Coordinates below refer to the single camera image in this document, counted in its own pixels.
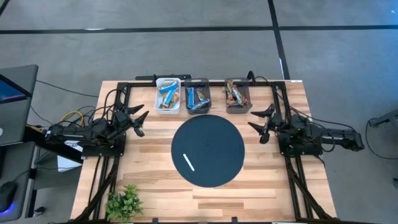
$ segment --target black circular mat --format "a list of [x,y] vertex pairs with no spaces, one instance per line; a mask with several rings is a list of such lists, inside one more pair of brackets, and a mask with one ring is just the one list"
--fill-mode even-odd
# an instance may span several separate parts
[[241,170],[243,139],[235,125],[222,117],[196,116],[175,133],[172,158],[187,181],[200,187],[217,187],[234,179]]

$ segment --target gray floor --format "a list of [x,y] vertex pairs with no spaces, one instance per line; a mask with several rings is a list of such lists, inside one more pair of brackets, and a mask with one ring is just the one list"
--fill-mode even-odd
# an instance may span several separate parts
[[[398,24],[397,1],[277,0],[275,8],[280,26]],[[12,0],[0,18],[0,29],[233,25],[271,25],[267,1]],[[398,107],[398,31],[281,35],[291,79],[304,81],[314,117],[350,124],[364,134],[369,118]],[[0,67],[35,63],[39,80],[88,94],[98,94],[103,80],[132,80],[153,73],[225,78],[253,70],[270,79],[282,78],[272,31],[0,35],[0,49],[6,52],[0,54]],[[40,83],[32,103],[51,122],[84,105],[95,106],[96,100]],[[47,125],[33,113],[29,123]],[[396,132],[389,125],[371,129],[370,143],[380,154],[398,157]],[[340,147],[325,161],[341,219],[396,223],[398,190],[392,178],[398,177],[398,161]],[[29,222],[67,220],[72,207],[63,207],[54,198],[73,203],[78,172],[68,180],[67,186],[40,192],[37,206],[51,209]]]

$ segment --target wooden table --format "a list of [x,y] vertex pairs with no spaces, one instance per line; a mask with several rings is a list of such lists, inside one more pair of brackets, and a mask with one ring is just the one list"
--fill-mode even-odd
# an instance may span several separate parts
[[[105,95],[115,89],[117,83],[103,82],[98,108],[104,105]],[[310,114],[303,83],[286,81],[286,86],[290,105]],[[129,106],[145,104],[134,117],[149,110],[143,128],[146,135],[139,138],[132,129],[127,132],[125,154],[119,164],[117,190],[122,191],[126,184],[136,184],[139,198],[144,202],[144,216],[132,221],[151,222],[152,218],[159,218],[160,222],[230,222],[231,217],[237,217],[240,222],[294,221],[285,162],[279,154],[276,137],[271,133],[267,144],[259,144],[258,133],[247,122],[264,124],[265,120],[250,113],[227,114],[224,88],[211,87],[210,91],[212,106],[209,114],[222,116],[238,128],[246,153],[242,170],[231,182],[220,187],[203,188],[180,176],[171,157],[171,142],[176,130],[192,116],[184,106],[177,115],[158,114],[154,109],[156,88],[132,88]],[[250,96],[253,103],[251,111],[265,110],[273,103],[271,88],[266,86],[250,87]],[[185,94],[182,94],[181,105],[185,105]],[[87,206],[97,159],[91,157],[83,163],[71,218],[78,216]],[[335,216],[323,164],[313,156],[302,156],[302,160],[309,191],[327,213]],[[298,197],[304,217],[305,207],[299,190]],[[106,200],[107,197],[103,197],[100,218],[104,217]]]

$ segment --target white stick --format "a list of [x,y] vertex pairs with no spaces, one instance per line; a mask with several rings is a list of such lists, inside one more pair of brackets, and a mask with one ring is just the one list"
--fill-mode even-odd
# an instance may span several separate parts
[[184,156],[185,160],[187,161],[188,165],[191,167],[191,170],[195,171],[195,169],[193,168],[193,166],[192,166],[191,162],[189,161],[187,155],[183,154],[183,156]]

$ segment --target green plant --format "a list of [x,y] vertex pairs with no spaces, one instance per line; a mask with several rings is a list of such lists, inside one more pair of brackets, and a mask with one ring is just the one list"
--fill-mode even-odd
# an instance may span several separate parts
[[143,215],[140,208],[140,200],[136,194],[135,185],[125,185],[124,194],[109,194],[109,200],[106,203],[106,213],[108,213],[108,221],[110,219],[119,220],[121,222],[129,222],[130,218],[135,217],[137,213]]

